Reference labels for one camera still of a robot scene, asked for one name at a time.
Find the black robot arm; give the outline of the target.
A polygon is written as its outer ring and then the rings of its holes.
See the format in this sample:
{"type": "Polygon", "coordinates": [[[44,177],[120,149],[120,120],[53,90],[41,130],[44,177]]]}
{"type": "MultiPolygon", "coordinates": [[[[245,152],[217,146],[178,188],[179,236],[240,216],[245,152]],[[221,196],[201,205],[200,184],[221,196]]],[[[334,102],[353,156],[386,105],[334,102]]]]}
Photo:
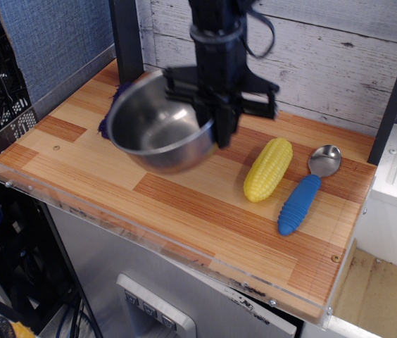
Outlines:
{"type": "Polygon", "coordinates": [[[196,65],[167,68],[169,99],[190,103],[199,124],[213,120],[213,136],[220,148],[229,146],[243,113],[273,119],[279,86],[254,74],[247,57],[248,21],[252,16],[270,31],[274,25],[254,11],[252,1],[190,1],[196,65]]]}

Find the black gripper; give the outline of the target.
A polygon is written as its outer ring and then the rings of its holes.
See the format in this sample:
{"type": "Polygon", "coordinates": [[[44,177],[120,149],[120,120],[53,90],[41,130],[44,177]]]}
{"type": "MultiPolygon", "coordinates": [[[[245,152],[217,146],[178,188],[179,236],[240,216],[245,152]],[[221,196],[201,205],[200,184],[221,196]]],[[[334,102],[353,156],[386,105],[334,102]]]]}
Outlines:
{"type": "Polygon", "coordinates": [[[247,66],[246,30],[191,30],[196,65],[167,68],[166,94],[193,103],[199,127],[211,124],[219,148],[230,145],[244,113],[277,117],[279,86],[258,77],[247,66]]]}

